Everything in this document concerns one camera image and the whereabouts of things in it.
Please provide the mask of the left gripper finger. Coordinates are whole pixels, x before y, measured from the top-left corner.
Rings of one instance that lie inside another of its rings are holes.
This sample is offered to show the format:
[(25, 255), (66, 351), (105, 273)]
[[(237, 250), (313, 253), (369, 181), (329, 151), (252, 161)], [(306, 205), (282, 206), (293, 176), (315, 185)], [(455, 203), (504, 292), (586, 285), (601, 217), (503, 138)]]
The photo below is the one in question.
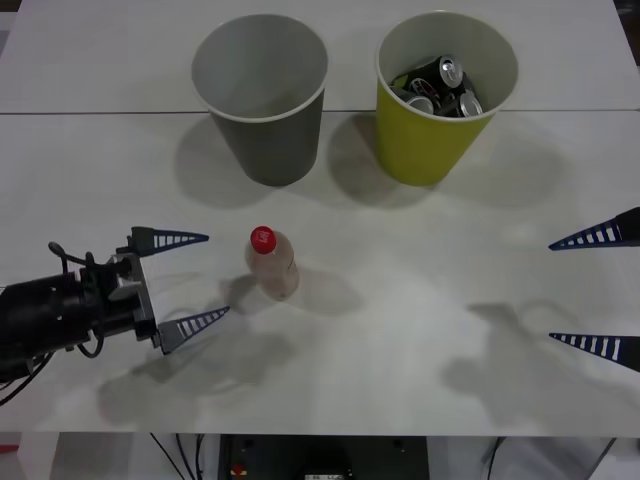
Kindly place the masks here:
[(136, 226), (131, 229), (130, 250), (144, 258), (208, 240), (208, 235), (195, 232)]
[(157, 325), (157, 347), (169, 355), (191, 338), (215, 324), (230, 311), (229, 306), (162, 322)]

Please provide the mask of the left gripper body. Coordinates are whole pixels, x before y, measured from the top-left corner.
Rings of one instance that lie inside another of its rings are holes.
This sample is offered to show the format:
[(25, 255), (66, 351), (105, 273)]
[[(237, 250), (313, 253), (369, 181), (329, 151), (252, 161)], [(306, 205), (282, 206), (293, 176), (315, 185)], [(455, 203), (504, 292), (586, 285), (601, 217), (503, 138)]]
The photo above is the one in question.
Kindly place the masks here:
[(103, 342), (132, 331), (138, 341), (152, 339), (157, 326), (140, 258), (120, 252), (99, 264), (86, 253), (84, 261), (84, 338)]

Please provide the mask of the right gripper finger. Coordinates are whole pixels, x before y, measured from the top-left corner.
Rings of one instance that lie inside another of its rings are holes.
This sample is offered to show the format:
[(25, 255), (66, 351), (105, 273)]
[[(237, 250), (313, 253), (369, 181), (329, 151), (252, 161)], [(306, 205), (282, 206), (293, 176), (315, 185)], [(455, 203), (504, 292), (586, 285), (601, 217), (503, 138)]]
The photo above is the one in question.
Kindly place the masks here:
[(603, 223), (562, 238), (548, 246), (551, 251), (639, 246), (640, 208), (616, 215)]
[(580, 335), (552, 332), (551, 339), (611, 361), (635, 372), (640, 372), (640, 337)]

